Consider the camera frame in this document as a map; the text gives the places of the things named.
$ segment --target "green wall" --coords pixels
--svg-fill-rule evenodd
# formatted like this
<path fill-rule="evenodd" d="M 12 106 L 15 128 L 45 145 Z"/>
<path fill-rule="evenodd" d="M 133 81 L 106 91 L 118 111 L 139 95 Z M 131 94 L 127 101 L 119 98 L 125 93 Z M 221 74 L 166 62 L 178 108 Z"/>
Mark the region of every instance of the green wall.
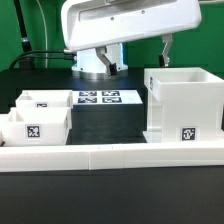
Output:
<path fill-rule="evenodd" d="M 60 8 L 64 0 L 40 0 L 49 33 L 49 49 L 63 49 Z M 43 22 L 35 0 L 21 0 L 33 49 L 44 49 Z M 174 34 L 170 51 L 171 66 L 200 66 L 224 77 L 224 4 L 202 6 L 203 21 L 198 29 Z M 0 71 L 21 52 L 20 33 L 12 0 L 1 2 Z M 163 49 L 161 37 L 125 44 L 126 62 L 130 67 L 158 67 L 157 57 Z M 38 67 L 44 61 L 37 62 Z M 50 62 L 50 67 L 70 67 L 70 61 Z"/>

